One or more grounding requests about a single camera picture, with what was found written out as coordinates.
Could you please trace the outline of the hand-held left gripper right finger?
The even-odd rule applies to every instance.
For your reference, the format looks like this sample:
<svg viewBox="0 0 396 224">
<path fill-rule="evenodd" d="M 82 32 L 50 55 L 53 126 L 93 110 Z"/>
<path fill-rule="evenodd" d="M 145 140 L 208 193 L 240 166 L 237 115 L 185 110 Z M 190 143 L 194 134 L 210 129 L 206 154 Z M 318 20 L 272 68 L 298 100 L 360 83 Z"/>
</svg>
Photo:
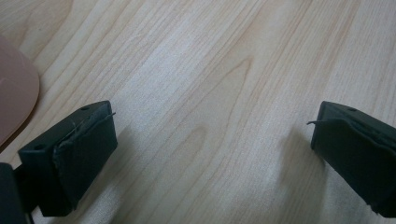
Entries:
<svg viewBox="0 0 396 224">
<path fill-rule="evenodd" d="M 396 217 L 396 128 L 356 108 L 320 105 L 311 148 L 382 217 Z"/>
</svg>

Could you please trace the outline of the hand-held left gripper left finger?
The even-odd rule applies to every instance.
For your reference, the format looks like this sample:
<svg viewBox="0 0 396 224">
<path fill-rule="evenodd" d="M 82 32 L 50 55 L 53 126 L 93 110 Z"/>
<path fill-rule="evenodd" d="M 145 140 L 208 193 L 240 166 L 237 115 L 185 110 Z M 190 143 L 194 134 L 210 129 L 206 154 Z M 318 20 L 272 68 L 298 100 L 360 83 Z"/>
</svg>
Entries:
<svg viewBox="0 0 396 224">
<path fill-rule="evenodd" d="M 116 149 L 111 103 L 85 105 L 19 150 L 22 204 L 45 217 L 75 210 Z"/>
</svg>

